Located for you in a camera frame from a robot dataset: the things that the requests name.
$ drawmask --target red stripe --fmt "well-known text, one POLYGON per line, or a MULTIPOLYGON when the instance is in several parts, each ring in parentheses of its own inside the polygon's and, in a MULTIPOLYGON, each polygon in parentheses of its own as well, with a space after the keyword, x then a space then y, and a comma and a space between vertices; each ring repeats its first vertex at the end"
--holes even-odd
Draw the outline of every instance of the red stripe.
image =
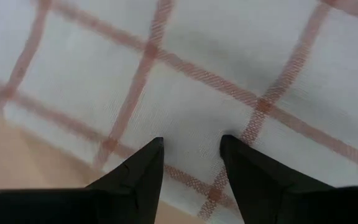
POLYGON ((288 126, 295 132, 302 134, 304 137, 312 139, 313 141, 358 164, 358 149, 329 136, 323 131, 306 124, 304 121, 277 107, 273 107, 270 116, 280 121, 285 126, 288 126))
POLYGON ((145 49, 146 44, 138 37, 131 35, 126 31, 116 29, 109 23, 78 9, 72 4, 64 3, 62 1, 54 1, 52 4, 52 11, 57 12, 64 18, 76 22, 84 28, 92 30, 118 44, 130 47, 138 52, 142 52, 145 49))
POLYGON ((47 19, 50 5, 51 0, 39 1, 37 14, 32 24, 29 38, 16 61, 8 83, 0 92, 0 113, 3 113, 6 102, 14 95, 17 88, 22 83, 31 60, 38 49, 44 32, 45 21, 47 19))
POLYGON ((322 2, 358 18, 358 0, 322 0, 322 2))
MULTIPOLYGON (((3 88, 4 86, 0 82, 0 91, 3 88)), ((97 132, 91 127, 85 125, 84 123, 72 119, 59 111, 50 110, 45 106, 43 106, 41 103, 39 103, 37 100, 25 96, 18 91, 15 92, 15 95, 10 99, 10 101, 17 104, 18 106, 21 106, 23 109, 32 112, 37 116, 40 116, 43 119, 51 121, 52 123, 66 129, 67 131, 73 134, 77 134, 81 136, 82 138, 88 139, 93 142, 101 142, 104 139, 108 138, 107 136, 103 136, 103 134, 97 132)), ((114 150, 113 153, 115 153, 117 156, 123 159, 127 159, 135 152, 136 152, 135 149, 129 148, 121 143, 118 143, 116 146, 116 150, 114 150)), ((165 164, 164 171, 172 179, 181 182, 188 187, 191 187, 199 194, 207 196, 211 188, 210 185, 198 180, 197 178, 191 176, 190 174, 187 174, 182 170, 179 170, 173 166, 165 164)), ((222 198, 224 198, 224 200, 222 201, 222 206, 227 207, 228 209, 233 209, 233 204, 232 204, 233 200, 230 199, 230 197, 226 194, 223 194, 222 198)))
POLYGON ((129 88, 129 93, 121 106, 117 120, 112 127, 109 138, 102 143, 101 149, 96 155, 96 167, 102 167, 106 163, 108 155, 110 155, 110 153, 113 152, 117 146, 117 141, 115 139, 120 139, 124 134, 128 122, 135 110, 140 94, 146 85, 154 60, 158 54, 158 48, 162 41, 164 27, 172 9, 172 0, 158 1, 157 9, 150 28, 149 41, 146 44, 142 60, 137 68, 131 87, 129 88))
MULTIPOLYGON (((81 26, 89 28, 105 37, 109 37, 112 41, 115 41, 119 44, 124 44, 138 51, 141 51, 143 49, 143 47, 141 46, 144 46, 145 44, 143 44, 137 37, 134 37, 133 35, 130 35, 123 30, 113 28, 111 25, 97 19, 97 17, 91 16, 84 11, 78 10, 71 4, 62 4, 63 3, 61 2, 56 2, 52 5, 52 9, 56 12, 59 12, 64 17, 74 20, 81 26)), ((171 66, 173 69, 179 72, 183 72, 186 76, 203 82, 206 85, 216 89, 217 91, 230 95, 233 98, 243 102, 245 105, 256 108, 258 98, 250 91, 243 90, 237 85, 217 76, 216 74, 199 68, 195 64, 187 62, 179 58, 177 55, 169 53, 164 49, 160 49, 159 53, 157 54, 157 58, 162 62, 166 63, 167 65, 171 66)), ((274 110, 277 110, 275 106, 273 106, 272 108, 273 109, 271 109, 271 115, 275 113, 274 110)), ((294 129, 295 131, 306 137, 309 136, 309 128, 312 128, 310 125, 305 123, 306 126, 304 128, 298 129, 298 123, 296 122, 298 118, 288 113, 287 116, 272 116, 272 118, 275 118, 277 121, 287 125, 289 128, 294 129)), ((352 155, 358 153, 358 149, 355 149, 347 144, 338 145, 336 144, 338 142, 337 139, 327 135, 320 130, 317 130, 317 132, 319 132, 321 138, 325 138, 327 139, 327 141, 331 142, 325 145, 329 149, 339 152, 342 155, 352 155), (347 149, 350 149, 350 151, 354 152, 352 154, 345 153, 344 151, 347 149)))
MULTIPOLYGON (((257 101, 257 105, 252 113, 251 119, 241 136, 242 140, 248 145, 252 145, 257 139, 265 118, 269 115, 272 106, 281 98, 286 90, 289 89, 291 84, 296 80, 297 76, 301 72, 310 54, 310 48, 317 38, 319 28, 328 15, 329 9, 330 7, 324 3, 321 3, 316 7, 310 16, 289 61, 285 65, 283 72, 268 88, 266 93, 257 101)), ((228 183, 227 177, 225 175, 218 175, 215 178, 213 187, 210 191, 210 194, 216 191, 216 194, 221 195, 224 186, 221 188, 220 185, 215 185, 215 183, 225 183, 224 186, 226 186, 228 183)), ((214 212, 217 202, 218 200, 215 198, 208 197, 207 202, 201 207, 198 214, 199 217, 204 220, 208 220, 214 212)))
POLYGON ((206 71, 202 68, 197 67, 191 62, 182 60, 175 54, 168 53, 166 50, 161 50, 157 58, 167 65, 171 66, 178 72, 183 72, 186 76, 204 83, 217 91, 225 93, 229 96, 232 96, 236 100, 243 102, 245 105, 255 107, 257 102, 257 97, 255 94, 250 91, 243 90, 237 85, 223 79, 222 77, 206 71))
POLYGON ((208 220, 215 211, 218 203, 223 196, 223 190, 229 180, 227 179, 226 169, 222 169, 216 176, 211 189, 208 192, 207 201, 201 206, 197 216, 203 220, 208 220))

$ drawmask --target white checkered towel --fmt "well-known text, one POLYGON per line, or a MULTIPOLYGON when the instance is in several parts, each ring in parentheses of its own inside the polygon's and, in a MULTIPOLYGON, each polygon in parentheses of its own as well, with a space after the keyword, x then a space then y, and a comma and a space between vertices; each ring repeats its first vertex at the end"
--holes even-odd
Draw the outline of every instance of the white checkered towel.
POLYGON ((105 171, 163 136, 161 199, 242 223, 225 133, 358 184, 358 0, 0 0, 0 114, 105 171))

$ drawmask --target towel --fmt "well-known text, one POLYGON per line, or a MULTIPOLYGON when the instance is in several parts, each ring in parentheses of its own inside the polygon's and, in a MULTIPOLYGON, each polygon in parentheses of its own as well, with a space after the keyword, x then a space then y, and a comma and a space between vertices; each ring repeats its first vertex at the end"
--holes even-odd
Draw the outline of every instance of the towel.
POLYGON ((164 137, 160 199, 242 223, 223 134, 358 185, 358 0, 0 0, 0 116, 105 172, 164 137))

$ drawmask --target plaid fabric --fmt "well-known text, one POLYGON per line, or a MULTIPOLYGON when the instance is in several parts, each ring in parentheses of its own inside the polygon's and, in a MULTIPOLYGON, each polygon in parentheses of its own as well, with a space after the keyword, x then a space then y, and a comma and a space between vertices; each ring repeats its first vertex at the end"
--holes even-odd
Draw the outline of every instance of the plaid fabric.
POLYGON ((358 0, 0 0, 0 114, 105 171, 163 136, 161 199, 242 223, 225 133, 358 184, 358 0))

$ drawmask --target beige floor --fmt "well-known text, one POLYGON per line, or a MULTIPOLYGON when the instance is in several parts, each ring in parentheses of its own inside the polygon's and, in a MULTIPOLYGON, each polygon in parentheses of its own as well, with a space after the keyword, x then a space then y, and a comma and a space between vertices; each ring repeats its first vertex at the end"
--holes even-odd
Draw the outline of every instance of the beige floor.
MULTIPOLYGON (((103 173, 0 118, 0 189, 83 187, 103 173)), ((160 202, 156 223, 203 223, 160 202)))

